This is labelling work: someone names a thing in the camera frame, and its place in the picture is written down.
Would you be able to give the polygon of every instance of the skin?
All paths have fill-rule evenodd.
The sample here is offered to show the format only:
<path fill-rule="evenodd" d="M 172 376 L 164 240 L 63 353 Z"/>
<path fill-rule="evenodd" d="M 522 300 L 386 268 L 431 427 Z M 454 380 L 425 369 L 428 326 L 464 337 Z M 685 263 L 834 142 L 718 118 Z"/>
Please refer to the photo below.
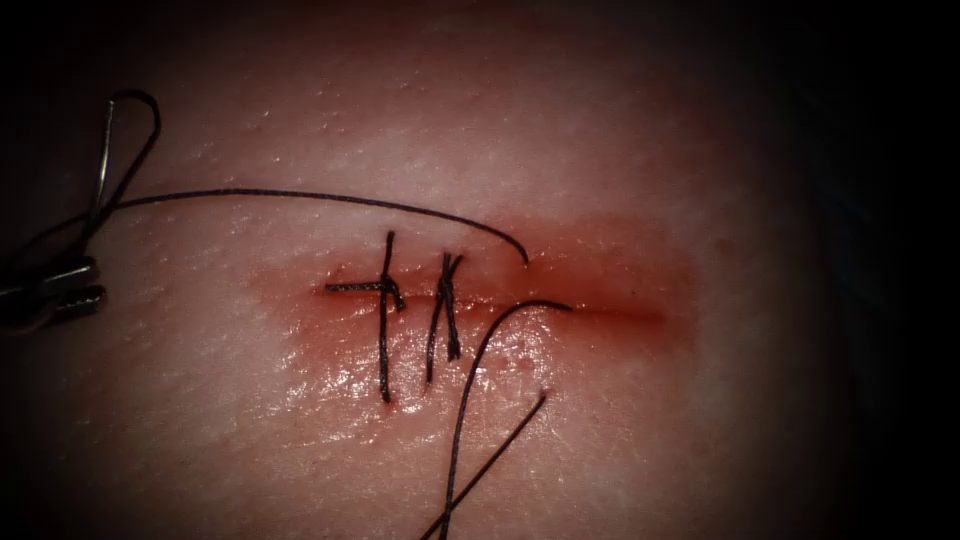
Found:
<path fill-rule="evenodd" d="M 44 164 L 32 174 L 53 189 L 25 200 L 52 208 L 11 209 L 7 229 L 23 233 L 5 245 L 80 207 L 103 97 L 136 86 L 165 125 L 130 197 L 376 197 L 509 229 L 531 272 L 566 258 L 500 279 L 518 263 L 496 239 L 310 201 L 120 212 L 90 248 L 107 309 L 3 343 L 6 407 L 29 411 L 5 424 L 23 441 L 25 508 L 105 538 L 418 536 L 443 509 L 479 339 L 533 294 L 580 312 L 518 318 L 487 358 L 457 491 L 544 390 L 547 404 L 451 537 L 837 532 L 844 359 L 809 188 L 736 21 L 499 4 L 186 14 L 136 23 L 89 77 L 61 79 L 70 92 L 34 98 L 44 136 L 24 135 L 29 151 L 7 161 Z M 117 122 L 114 155 L 131 156 L 147 116 L 129 106 Z M 376 279 L 387 230 L 410 304 L 391 313 L 390 405 L 375 295 L 316 294 Z M 465 256 L 464 358 L 446 362 L 441 324 L 426 389 L 443 251 Z M 607 289 L 570 291 L 603 263 Z"/>

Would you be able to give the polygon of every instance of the blood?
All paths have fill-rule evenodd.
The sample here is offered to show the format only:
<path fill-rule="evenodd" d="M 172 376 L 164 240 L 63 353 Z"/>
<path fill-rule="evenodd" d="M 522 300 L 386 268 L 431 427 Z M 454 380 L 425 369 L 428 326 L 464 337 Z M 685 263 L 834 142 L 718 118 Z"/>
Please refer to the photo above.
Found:
<path fill-rule="evenodd" d="M 533 310 L 505 323 L 484 358 L 489 377 L 525 377 L 531 385 L 547 388 L 582 382 L 597 370 L 630 362 L 643 363 L 659 378 L 692 373 L 698 273 L 692 254 L 663 222 L 515 217 L 489 224 L 526 247 L 529 265 L 502 240 L 480 231 L 467 232 L 456 245 L 431 245 L 398 230 L 390 274 L 407 309 L 398 313 L 391 304 L 388 312 L 391 391 L 400 388 L 408 398 L 427 391 L 425 343 L 443 251 L 464 256 L 454 288 L 466 360 L 448 367 L 442 317 L 437 331 L 442 353 L 435 364 L 441 375 L 434 385 L 452 389 L 462 384 L 464 366 L 490 323 L 509 306 L 535 298 L 568 304 L 575 311 Z M 378 293 L 329 292 L 324 285 L 375 280 L 383 253 L 317 251 L 323 255 L 259 265 L 248 286 L 290 351 L 290 369 L 324 378 L 323 385 L 343 385 L 341 395 L 373 399 Z M 358 394 L 365 379 L 369 392 Z"/>

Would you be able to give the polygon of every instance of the loose suture thread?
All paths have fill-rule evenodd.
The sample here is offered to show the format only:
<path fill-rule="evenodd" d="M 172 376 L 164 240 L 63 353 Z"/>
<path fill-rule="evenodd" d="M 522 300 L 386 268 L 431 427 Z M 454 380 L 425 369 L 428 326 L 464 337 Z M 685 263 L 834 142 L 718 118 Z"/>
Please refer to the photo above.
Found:
<path fill-rule="evenodd" d="M 107 174 L 107 168 L 109 165 L 110 157 L 110 135 L 112 130 L 113 123 L 113 112 L 115 104 L 121 100 L 135 100 L 147 105 L 152 113 L 153 117 L 153 129 L 148 136 L 146 142 L 144 143 L 141 150 L 134 157 L 130 166 L 127 168 L 126 172 L 121 176 L 120 181 L 114 190 L 113 194 L 110 196 L 106 202 L 103 201 L 104 197 L 104 187 L 105 179 Z M 197 199 L 197 198 L 214 198 L 214 197 L 229 197 L 229 196 L 252 196 L 252 197 L 287 197 L 287 198 L 307 198 L 314 200 L 325 200 L 333 202 L 343 202 L 348 204 L 357 204 L 363 206 L 374 206 L 380 207 L 389 210 L 397 210 L 401 212 L 408 212 L 413 214 L 420 214 L 430 217 L 435 217 L 438 219 L 443 219 L 446 221 L 452 221 L 456 223 L 461 223 L 468 227 L 487 232 L 492 234 L 509 245 L 511 245 L 519 254 L 523 261 L 524 266 L 529 264 L 529 257 L 527 255 L 526 249 L 523 245 L 520 244 L 515 238 L 509 234 L 495 229 L 489 225 L 485 225 L 478 221 L 460 217 L 454 214 L 448 214 L 445 212 L 439 212 L 436 210 L 430 210 L 426 208 L 419 208 L 416 206 L 393 203 L 389 201 L 382 201 L 377 199 L 369 199 L 363 197 L 355 197 L 349 195 L 337 195 L 330 193 L 318 193 L 318 192 L 306 192 L 306 191 L 291 191 L 291 190 L 276 190 L 276 189 L 261 189 L 261 188 L 221 188 L 221 189 L 209 189 L 209 190 L 195 190 L 195 191 L 184 191 L 178 193 L 167 193 L 161 195 L 154 195 L 149 197 L 142 197 L 137 199 L 132 199 L 129 201 L 123 201 L 123 196 L 129 188 L 130 184 L 133 182 L 133 179 L 136 177 L 137 172 L 143 166 L 146 161 L 147 156 L 150 154 L 154 145 L 160 137 L 160 132 L 162 130 L 162 120 L 160 116 L 160 107 L 150 94 L 136 89 L 121 90 L 115 92 L 110 96 L 107 107 L 107 114 L 105 118 L 105 126 L 103 132 L 103 146 L 101 149 L 100 156 L 100 167 L 99 174 L 94 184 L 94 189 L 91 194 L 91 204 L 88 210 L 84 213 L 75 215 L 69 219 L 66 219 L 60 223 L 57 223 L 47 229 L 42 230 L 27 242 L 25 242 L 20 248 L 15 250 L 8 259 L 0 266 L 0 272 L 2 272 L 4 278 L 0 280 L 0 284 L 3 285 L 0 289 L 0 293 L 4 294 L 3 300 L 6 301 L 7 293 L 12 291 L 13 294 L 26 294 L 33 293 L 34 289 L 39 290 L 37 284 L 43 284 L 50 287 L 50 284 L 59 285 L 60 287 L 76 286 L 77 278 L 73 277 L 73 281 L 69 279 L 57 282 L 54 278 L 60 278 L 61 276 L 50 276 L 50 273 L 56 269 L 63 267 L 65 262 L 74 263 L 76 261 L 81 261 L 73 266 L 67 266 L 73 271 L 74 276 L 80 275 L 85 280 L 95 279 L 96 278 L 96 269 L 95 261 L 92 258 L 85 255 L 87 247 L 96 235 L 96 233 L 103 227 L 103 225 L 110 219 L 114 212 L 118 210 L 124 210 L 128 208 L 135 208 L 139 206 L 151 205 L 155 203 L 162 202 L 172 202 L 176 200 L 185 200 L 185 199 Z M 18 265 L 21 264 L 23 259 L 26 258 L 26 255 L 30 251 L 40 245 L 43 241 L 49 239 L 50 237 L 65 231 L 73 225 L 82 223 L 82 229 L 79 235 L 70 243 L 68 243 L 64 248 L 56 252 L 50 260 L 40 266 L 39 268 L 31 269 L 30 272 L 27 272 L 27 275 L 41 276 L 40 278 L 31 278 L 28 283 L 24 284 L 23 273 L 20 275 L 15 275 L 18 271 Z M 379 367 L 380 367 L 380 394 L 381 399 L 384 402 L 390 401 L 389 393 L 389 381 L 387 377 L 387 296 L 392 296 L 394 300 L 394 306 L 397 311 L 404 309 L 403 296 L 400 293 L 399 285 L 390 277 L 390 261 L 393 254 L 393 242 L 395 234 L 393 231 L 390 231 L 387 234 L 386 242 L 386 253 L 384 256 L 383 269 L 380 273 L 380 277 L 377 281 L 365 282 L 365 283 L 348 283 L 348 284 L 329 284 L 326 286 L 326 290 L 330 292 L 342 292 L 342 291 L 378 291 L 379 294 L 379 311 L 380 311 L 380 333 L 379 333 Z M 451 255 L 449 253 L 443 254 L 443 266 L 441 269 L 440 278 L 437 283 L 437 293 L 436 293 L 436 304 L 434 307 L 433 315 L 431 317 L 430 330 L 428 333 L 428 346 L 427 346 L 427 359 L 426 359 L 426 370 L 427 370 L 427 382 L 431 382 L 433 378 L 433 361 L 434 361 L 434 349 L 436 341 L 436 330 L 439 323 L 440 311 L 445 310 L 447 314 L 447 327 L 449 332 L 449 337 L 447 341 L 447 360 L 452 361 L 456 358 L 460 358 L 460 340 L 458 337 L 455 316 L 454 316 L 454 289 L 453 289 L 453 275 L 456 272 L 456 269 L 460 265 L 463 257 L 458 255 L 453 259 L 451 263 Z M 7 283 L 14 283 L 13 286 L 6 285 Z M 60 304 L 65 300 L 66 302 L 64 309 L 61 310 L 60 319 L 67 320 L 69 316 L 83 316 L 89 315 L 96 312 L 96 306 L 94 308 L 88 308 L 83 311 L 71 312 L 69 309 L 75 309 L 75 306 L 78 305 L 77 298 L 83 299 L 86 303 L 93 305 L 94 303 L 99 304 L 105 297 L 105 291 L 99 285 L 88 286 L 83 288 L 77 288 L 74 290 L 66 289 L 60 290 L 57 287 L 52 287 L 57 291 L 57 295 L 53 300 L 48 301 L 44 305 L 45 314 L 44 317 L 54 318 L 55 309 L 50 308 L 50 305 L 55 305 L 57 309 L 60 308 Z M 98 289 L 98 294 L 94 295 L 91 292 L 93 289 Z M 518 303 L 510 308 L 508 308 L 504 313 L 502 313 L 490 326 L 486 335 L 480 343 L 477 353 L 474 357 L 473 364 L 471 365 L 470 371 L 467 376 L 466 384 L 464 385 L 463 395 L 460 401 L 460 408 L 457 414 L 457 423 L 454 428 L 454 439 L 453 447 L 450 454 L 450 469 L 447 477 L 447 488 L 444 509 L 442 514 L 434 520 L 432 525 L 428 530 L 421 536 L 422 539 L 429 538 L 436 530 L 440 529 L 440 538 L 441 540 L 446 540 L 449 535 L 449 526 L 450 520 L 452 517 L 453 510 L 460 504 L 460 502 L 466 497 L 466 495 L 473 489 L 477 482 L 482 478 L 490 469 L 490 467 L 495 463 L 503 452 L 516 440 L 520 432 L 527 426 L 527 424 L 533 419 L 547 399 L 547 393 L 541 392 L 539 399 L 537 400 L 534 407 L 527 413 L 523 420 L 517 425 L 517 427 L 511 432 L 507 439 L 500 445 L 496 452 L 494 452 L 487 462 L 477 471 L 477 473 L 471 478 L 471 480 L 466 484 L 464 489 L 456 497 L 453 496 L 454 481 L 456 478 L 457 470 L 457 459 L 459 456 L 459 445 L 460 445 L 460 435 L 463 428 L 463 421 L 466 414 L 467 400 L 470 395 L 470 389 L 473 385 L 474 380 L 476 379 L 477 369 L 479 367 L 480 361 L 483 358 L 483 354 L 486 351 L 486 348 L 490 342 L 491 337 L 496 332 L 500 324 L 503 323 L 508 317 L 516 313 L 521 309 L 532 308 L 532 307 L 544 307 L 550 309 L 557 309 L 563 311 L 572 311 L 570 306 L 560 304 L 557 302 L 552 302 L 549 300 L 528 300 L 525 302 Z M 47 319 L 38 319 L 31 321 L 31 331 L 39 329 L 43 326 L 45 320 Z"/>

